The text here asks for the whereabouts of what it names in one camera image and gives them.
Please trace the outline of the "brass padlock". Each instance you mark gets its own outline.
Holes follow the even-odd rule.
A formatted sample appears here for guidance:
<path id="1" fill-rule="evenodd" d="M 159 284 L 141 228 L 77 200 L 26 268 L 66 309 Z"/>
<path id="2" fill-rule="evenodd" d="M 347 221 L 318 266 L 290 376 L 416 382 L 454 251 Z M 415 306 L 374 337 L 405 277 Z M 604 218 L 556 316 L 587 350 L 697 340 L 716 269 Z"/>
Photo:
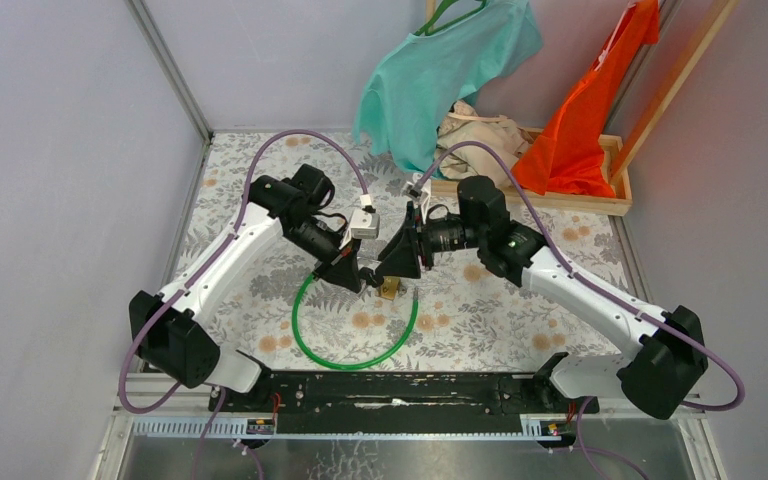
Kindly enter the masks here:
<path id="1" fill-rule="evenodd" d="M 387 276 L 379 272 L 379 262 L 372 257 L 360 257 L 361 268 L 371 271 L 370 286 L 374 289 L 376 297 L 392 301 L 403 294 L 401 279 L 397 276 Z"/>

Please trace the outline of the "green cable lock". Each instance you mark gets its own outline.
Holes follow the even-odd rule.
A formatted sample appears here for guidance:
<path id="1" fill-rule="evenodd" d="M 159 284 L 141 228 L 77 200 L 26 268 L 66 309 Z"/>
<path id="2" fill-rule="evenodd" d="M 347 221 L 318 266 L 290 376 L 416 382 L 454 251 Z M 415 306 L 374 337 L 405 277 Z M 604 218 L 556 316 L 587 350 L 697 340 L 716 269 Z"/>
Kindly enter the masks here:
<path id="1" fill-rule="evenodd" d="M 373 288 L 352 293 L 308 276 L 290 314 L 300 354 L 318 367 L 337 371 L 388 365 L 419 323 L 419 296 L 402 288 L 403 294 L 389 301 L 376 297 Z"/>

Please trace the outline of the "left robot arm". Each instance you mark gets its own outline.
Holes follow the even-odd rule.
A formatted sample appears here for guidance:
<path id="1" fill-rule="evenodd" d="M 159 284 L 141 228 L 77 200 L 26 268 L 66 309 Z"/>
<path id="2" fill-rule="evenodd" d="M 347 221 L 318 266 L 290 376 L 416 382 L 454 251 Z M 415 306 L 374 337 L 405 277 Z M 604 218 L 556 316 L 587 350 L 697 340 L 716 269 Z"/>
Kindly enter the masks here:
<path id="1" fill-rule="evenodd" d="M 221 386 L 232 390 L 232 398 L 245 410 L 264 407 L 271 388 L 261 377 L 264 366 L 218 345 L 204 326 L 238 278 L 282 239 L 315 259 L 316 278 L 361 291 L 359 240 L 316 217 L 334 191 L 326 174 L 307 164 L 283 180 L 257 178 L 242 221 L 231 221 L 197 263 L 160 292 L 140 291 L 132 298 L 129 319 L 136 355 L 187 388 Z"/>

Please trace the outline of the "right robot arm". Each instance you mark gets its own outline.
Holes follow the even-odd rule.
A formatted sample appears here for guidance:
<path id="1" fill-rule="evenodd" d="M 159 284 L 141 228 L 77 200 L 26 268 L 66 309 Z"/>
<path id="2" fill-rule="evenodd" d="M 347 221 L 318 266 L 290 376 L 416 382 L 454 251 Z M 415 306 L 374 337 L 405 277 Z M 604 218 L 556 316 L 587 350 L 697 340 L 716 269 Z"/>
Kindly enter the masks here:
<path id="1" fill-rule="evenodd" d="M 698 315 L 637 299 L 556 254 L 547 235 L 512 219 L 506 197 L 485 176 L 458 182 L 458 210 L 434 218 L 430 190 L 404 187 L 405 219 L 379 254 L 380 276 L 418 279 L 442 252 L 472 250 L 484 268 L 518 288 L 540 294 L 607 338 L 616 355 L 554 355 L 533 386 L 535 402 L 557 412 L 572 399 L 626 398 L 643 413 L 669 419 L 708 368 L 699 351 Z"/>

